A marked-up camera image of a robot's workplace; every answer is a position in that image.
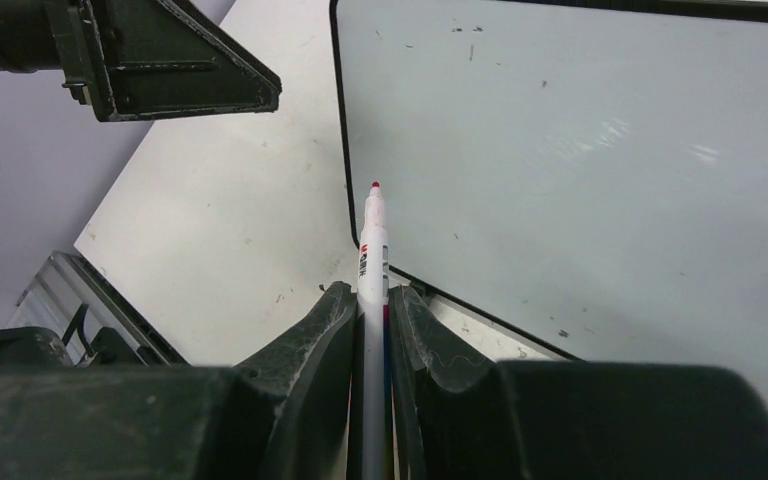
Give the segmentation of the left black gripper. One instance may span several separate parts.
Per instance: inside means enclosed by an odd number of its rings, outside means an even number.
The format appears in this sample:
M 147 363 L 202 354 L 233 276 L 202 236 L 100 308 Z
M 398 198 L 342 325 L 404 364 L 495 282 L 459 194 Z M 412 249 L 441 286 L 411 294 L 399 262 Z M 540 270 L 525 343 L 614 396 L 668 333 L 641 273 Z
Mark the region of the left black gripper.
M 190 1 L 43 1 L 63 87 L 99 122 L 271 113 L 280 77 Z

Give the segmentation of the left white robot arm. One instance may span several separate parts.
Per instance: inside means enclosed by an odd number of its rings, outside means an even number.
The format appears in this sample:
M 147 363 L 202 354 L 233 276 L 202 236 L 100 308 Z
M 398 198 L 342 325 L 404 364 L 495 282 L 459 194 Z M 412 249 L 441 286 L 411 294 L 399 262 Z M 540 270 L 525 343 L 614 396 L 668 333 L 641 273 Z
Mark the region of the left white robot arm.
M 0 71 L 40 70 L 100 122 L 271 113 L 282 92 L 190 1 L 0 1 Z

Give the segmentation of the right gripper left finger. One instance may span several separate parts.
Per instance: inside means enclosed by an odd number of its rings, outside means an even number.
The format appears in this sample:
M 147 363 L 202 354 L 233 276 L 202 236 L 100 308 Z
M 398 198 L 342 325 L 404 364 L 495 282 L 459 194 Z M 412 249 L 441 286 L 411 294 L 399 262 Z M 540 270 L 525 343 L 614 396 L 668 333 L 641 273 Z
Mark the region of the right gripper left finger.
M 356 306 L 335 282 L 234 367 L 83 367 L 47 328 L 0 330 L 0 479 L 331 479 Z

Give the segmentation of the white marker pen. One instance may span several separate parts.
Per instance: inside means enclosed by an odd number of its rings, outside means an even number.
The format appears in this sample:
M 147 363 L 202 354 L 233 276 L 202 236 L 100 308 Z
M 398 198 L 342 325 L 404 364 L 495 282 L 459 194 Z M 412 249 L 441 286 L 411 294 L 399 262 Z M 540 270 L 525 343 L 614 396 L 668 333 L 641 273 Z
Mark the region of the white marker pen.
M 386 203 L 375 181 L 365 201 L 358 259 L 359 350 L 352 405 L 358 409 L 353 457 L 361 479 L 394 477 L 388 269 Z

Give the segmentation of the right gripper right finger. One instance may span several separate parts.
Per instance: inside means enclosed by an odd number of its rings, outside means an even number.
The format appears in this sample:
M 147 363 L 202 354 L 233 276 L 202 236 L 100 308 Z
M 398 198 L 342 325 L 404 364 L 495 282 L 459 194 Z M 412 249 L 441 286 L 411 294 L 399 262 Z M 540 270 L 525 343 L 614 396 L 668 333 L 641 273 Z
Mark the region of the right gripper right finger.
M 494 361 L 409 287 L 389 329 L 404 479 L 768 479 L 768 410 L 730 370 Z

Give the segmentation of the small black-framed whiteboard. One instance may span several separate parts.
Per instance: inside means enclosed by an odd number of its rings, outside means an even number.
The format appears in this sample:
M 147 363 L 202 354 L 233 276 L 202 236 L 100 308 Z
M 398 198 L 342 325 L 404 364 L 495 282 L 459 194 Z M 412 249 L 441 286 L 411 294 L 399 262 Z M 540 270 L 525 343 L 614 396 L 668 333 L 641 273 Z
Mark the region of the small black-framed whiteboard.
M 333 1 L 351 229 L 570 359 L 768 404 L 768 1 Z

